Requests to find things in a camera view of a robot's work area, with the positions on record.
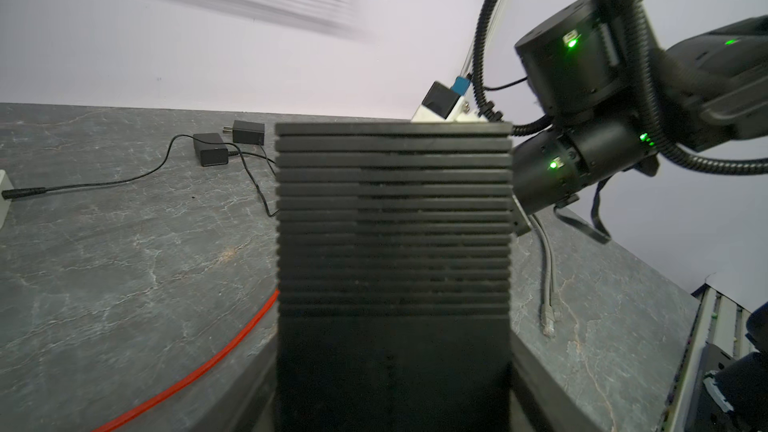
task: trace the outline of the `black charger plug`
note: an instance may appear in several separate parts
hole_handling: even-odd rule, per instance
[[[223,166],[229,163],[229,150],[226,149],[226,145],[219,134],[216,132],[193,134],[192,138],[194,139],[194,153],[201,166]]]
[[[232,123],[232,127],[225,127],[222,132],[232,134],[232,142],[236,144],[264,145],[263,123],[235,120]]]

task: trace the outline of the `black corrugated cable conduit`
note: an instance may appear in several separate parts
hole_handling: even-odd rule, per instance
[[[517,84],[523,83],[524,81],[528,80],[527,77],[523,77],[522,79],[518,79],[514,82],[510,82],[500,87],[486,87],[481,83],[479,84],[479,82],[475,82],[473,73],[474,72],[470,72],[467,78],[474,85],[473,89],[480,88],[483,90],[482,97],[484,100],[485,100],[485,93],[488,91],[503,90],[503,89],[506,89],[507,87],[516,86]],[[480,102],[478,102],[478,108],[480,109],[480,113],[483,114],[485,118],[488,119],[489,122],[498,122],[502,120],[502,114],[494,112],[493,102],[484,102],[483,104],[480,104]],[[540,119],[534,120],[529,124],[523,124],[521,126],[513,125],[512,135],[514,137],[532,136],[533,134],[538,134],[539,132],[546,129],[550,125],[552,125],[552,118],[550,116],[543,116]]]
[[[669,139],[662,130],[662,117],[656,92],[654,90],[653,75],[650,66],[650,37],[646,27],[645,11],[641,0],[619,0],[624,8],[624,23],[628,44],[628,62],[630,71],[634,74],[635,84],[640,109],[640,119],[648,135],[656,142],[656,147],[661,154],[678,166],[705,172],[728,176],[748,176],[768,173],[768,158],[754,160],[721,160],[705,158],[690,154],[678,147],[677,143]],[[480,11],[478,26],[475,31],[475,47],[472,52],[474,65],[475,101],[479,108],[487,103],[483,89],[483,64],[485,53],[485,39],[488,34],[488,24],[498,0],[485,0]],[[522,132],[526,126],[515,126],[513,135],[526,135]]]

